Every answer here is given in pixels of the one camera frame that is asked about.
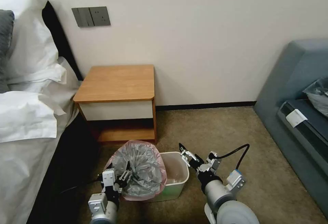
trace paper tag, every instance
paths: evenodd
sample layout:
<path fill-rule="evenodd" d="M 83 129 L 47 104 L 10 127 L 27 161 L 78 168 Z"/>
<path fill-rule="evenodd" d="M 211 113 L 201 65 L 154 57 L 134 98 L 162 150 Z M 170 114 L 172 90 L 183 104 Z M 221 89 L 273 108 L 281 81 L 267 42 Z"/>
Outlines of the paper tag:
<path fill-rule="evenodd" d="M 294 128 L 301 122 L 307 120 L 307 118 L 298 109 L 295 109 L 286 116 L 286 120 Z"/>

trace baseboard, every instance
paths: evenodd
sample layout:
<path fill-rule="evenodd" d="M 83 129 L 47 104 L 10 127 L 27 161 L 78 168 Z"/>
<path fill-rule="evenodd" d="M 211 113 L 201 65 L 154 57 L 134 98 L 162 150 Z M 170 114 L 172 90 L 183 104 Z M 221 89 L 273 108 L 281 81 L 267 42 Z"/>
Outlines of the baseboard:
<path fill-rule="evenodd" d="M 208 104 L 179 104 L 179 105 L 171 105 L 171 106 L 156 106 L 156 111 L 254 106 L 255 103 L 256 101 L 208 103 Z"/>

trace black cable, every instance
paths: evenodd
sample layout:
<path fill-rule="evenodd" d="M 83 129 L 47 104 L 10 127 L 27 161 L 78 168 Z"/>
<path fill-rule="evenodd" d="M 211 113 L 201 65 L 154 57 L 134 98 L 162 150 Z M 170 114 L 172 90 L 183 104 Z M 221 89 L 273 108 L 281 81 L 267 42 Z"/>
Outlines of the black cable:
<path fill-rule="evenodd" d="M 225 158 L 225 157 L 231 156 L 232 154 L 234 154 L 234 153 L 236 153 L 237 151 L 241 150 L 242 148 L 245 148 L 245 147 L 246 147 L 245 151 L 243 152 L 242 156 L 240 157 L 240 159 L 239 159 L 239 161 L 238 161 L 238 163 L 237 163 L 236 169 L 238 170 L 238 168 L 239 168 L 239 166 L 240 166 L 240 163 L 242 162 L 242 160 L 243 160 L 243 158 L 244 158 L 246 152 L 247 152 L 248 149 L 249 149 L 249 146 L 250 146 L 249 144 L 242 145 L 242 146 L 238 147 L 237 149 L 234 149 L 233 151 L 231 151 L 231 152 L 229 152 L 229 153 L 227 153 L 227 154 L 225 154 L 225 155 L 223 155 L 223 156 L 216 157 L 216 158 L 217 158 L 217 159 L 222 159 L 222 158 Z"/>
<path fill-rule="evenodd" d="M 77 186 L 73 186 L 73 187 L 71 187 L 71 188 L 68 188 L 68 189 L 66 189 L 66 190 L 64 190 L 64 191 L 62 191 L 62 192 L 60 192 L 60 194 L 65 193 L 65 192 L 70 191 L 70 190 L 73 190 L 73 189 L 75 189 L 75 188 L 78 188 L 78 187 L 80 187 L 80 186 L 84 186 L 84 185 L 92 184 L 92 183 L 97 182 L 97 181 L 99 181 L 99 178 L 97 178 L 97 179 L 95 179 L 95 180 L 92 180 L 92 181 L 89 181 L 89 182 L 85 182 L 85 183 L 83 183 L 83 184 L 81 184 L 81 185 L 77 185 Z"/>

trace black headboard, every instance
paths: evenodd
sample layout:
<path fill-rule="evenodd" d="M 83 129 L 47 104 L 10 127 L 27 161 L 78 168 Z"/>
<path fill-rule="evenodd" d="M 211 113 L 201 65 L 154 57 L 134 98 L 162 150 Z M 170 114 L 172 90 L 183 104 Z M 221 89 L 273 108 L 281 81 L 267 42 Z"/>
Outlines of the black headboard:
<path fill-rule="evenodd" d="M 51 32 L 55 45 L 58 49 L 59 56 L 64 57 L 67 60 L 69 65 L 74 70 L 78 80 L 82 81 L 83 78 L 76 64 L 71 47 L 69 46 L 66 35 L 58 20 L 55 10 L 49 1 L 45 5 L 45 8 L 42 10 L 42 18 L 45 25 L 48 27 L 48 29 Z"/>

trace power socket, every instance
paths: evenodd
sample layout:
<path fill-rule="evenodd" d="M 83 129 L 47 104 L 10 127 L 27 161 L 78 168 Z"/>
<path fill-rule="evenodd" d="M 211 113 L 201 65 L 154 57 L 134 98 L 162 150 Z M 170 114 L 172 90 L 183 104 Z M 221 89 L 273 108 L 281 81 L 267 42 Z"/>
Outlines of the power socket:
<path fill-rule="evenodd" d="M 110 26 L 107 7 L 89 7 L 94 26 Z"/>

